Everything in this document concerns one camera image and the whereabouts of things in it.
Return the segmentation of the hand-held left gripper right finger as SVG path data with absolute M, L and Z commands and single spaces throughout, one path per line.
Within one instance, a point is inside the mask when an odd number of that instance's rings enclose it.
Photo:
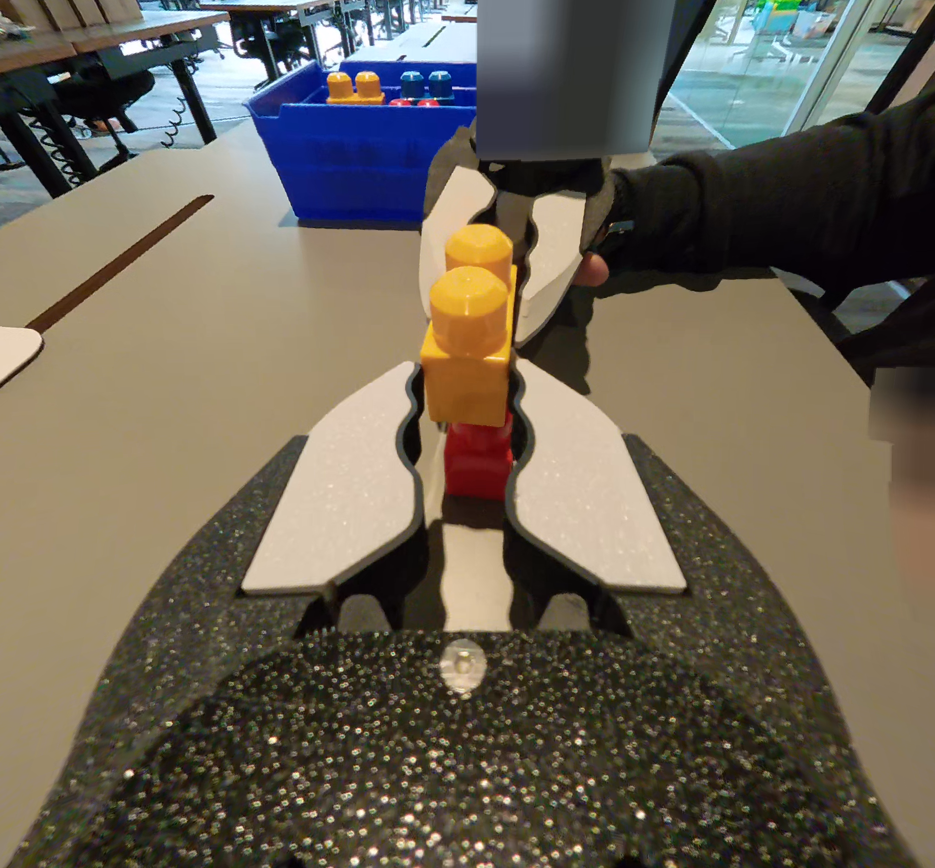
M 678 594 L 683 571 L 622 431 L 534 364 L 517 364 L 515 423 L 526 430 L 506 512 L 533 547 L 606 588 Z

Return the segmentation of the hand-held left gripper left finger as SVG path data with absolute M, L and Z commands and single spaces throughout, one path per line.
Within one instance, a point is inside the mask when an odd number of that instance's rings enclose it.
M 403 362 L 321 418 L 243 577 L 246 595 L 325 590 L 415 535 L 423 406 L 423 372 Z

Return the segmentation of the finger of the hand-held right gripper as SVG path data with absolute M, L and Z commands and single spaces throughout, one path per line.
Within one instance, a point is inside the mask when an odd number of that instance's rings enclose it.
M 544 327 L 571 286 L 582 259 L 586 204 L 583 192 L 557 192 L 532 201 L 532 243 L 524 257 L 513 331 L 516 349 Z
M 435 205 L 423 221 L 419 254 L 419 293 L 427 318 L 430 317 L 429 293 L 437 279 L 446 272 L 446 244 L 450 236 L 495 204 L 497 189 L 480 172 L 460 166 L 454 168 Z

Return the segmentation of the blue plastic bin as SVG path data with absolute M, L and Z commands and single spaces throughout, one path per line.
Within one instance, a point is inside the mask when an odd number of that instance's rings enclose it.
M 310 226 L 412 228 L 424 214 L 427 174 L 439 148 L 476 115 L 477 65 L 345 60 L 354 78 L 372 71 L 387 99 L 417 71 L 450 74 L 455 103 L 438 109 L 327 102 L 327 73 L 312 63 L 268 85 L 245 107 L 299 222 Z

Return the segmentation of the yellow two-stud mega block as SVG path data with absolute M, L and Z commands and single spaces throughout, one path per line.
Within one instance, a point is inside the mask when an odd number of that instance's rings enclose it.
M 386 103 L 380 77 L 371 70 L 362 70 L 354 77 L 345 71 L 333 71 L 327 75 L 326 88 L 325 104 L 329 106 L 383 106 Z
M 420 352 L 432 421 L 502 428 L 507 419 L 517 268 L 495 226 L 470 224 L 445 244 L 443 272 L 427 291 Z

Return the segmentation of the blue two-stud mega block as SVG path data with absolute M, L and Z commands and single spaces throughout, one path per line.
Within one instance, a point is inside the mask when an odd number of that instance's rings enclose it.
M 399 98 L 408 98 L 413 102 L 434 97 L 441 106 L 454 106 L 456 98 L 453 80 L 447 70 L 433 70 L 428 75 L 409 69 L 401 73 Z

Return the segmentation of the wooden office desk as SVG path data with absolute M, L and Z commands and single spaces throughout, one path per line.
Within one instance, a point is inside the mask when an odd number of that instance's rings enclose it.
M 145 10 L 141 20 L 100 24 L 31 40 L 2 41 L 2 133 L 51 197 L 98 175 L 66 126 L 50 76 L 75 67 L 101 67 L 111 79 L 168 66 L 205 144 L 217 137 L 184 61 L 214 49 L 213 27 L 225 12 Z
M 200 1 L 198 7 L 205 12 L 225 12 L 233 28 L 237 25 L 244 33 L 254 35 L 256 52 L 266 74 L 265 82 L 260 83 L 262 87 L 282 75 L 263 26 L 266 20 L 295 13 L 305 29 L 305 42 L 316 60 L 320 54 L 312 31 L 313 25 L 316 20 L 332 20 L 340 33 L 342 51 L 345 57 L 349 57 L 356 50 L 355 29 L 348 16 L 349 5 L 354 1 L 363 0 L 208 0 Z

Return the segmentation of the green and yellow crates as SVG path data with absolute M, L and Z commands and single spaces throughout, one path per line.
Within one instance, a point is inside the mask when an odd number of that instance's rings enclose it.
M 757 0 L 754 8 L 755 36 L 781 36 L 797 19 L 802 0 Z

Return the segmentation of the white flat board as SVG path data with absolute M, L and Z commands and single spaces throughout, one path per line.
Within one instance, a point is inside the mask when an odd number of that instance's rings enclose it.
M 27 327 L 1 326 L 0 383 L 5 384 L 42 351 L 42 335 Z

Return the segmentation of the black office chair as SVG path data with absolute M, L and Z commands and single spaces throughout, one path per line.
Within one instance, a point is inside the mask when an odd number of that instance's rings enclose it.
M 101 67 L 90 67 L 70 74 L 67 79 L 50 82 L 60 112 L 78 119 L 92 136 L 114 133 L 111 121 L 116 121 L 129 133 L 138 131 L 126 110 L 140 101 L 155 87 L 149 70 L 111 79 Z

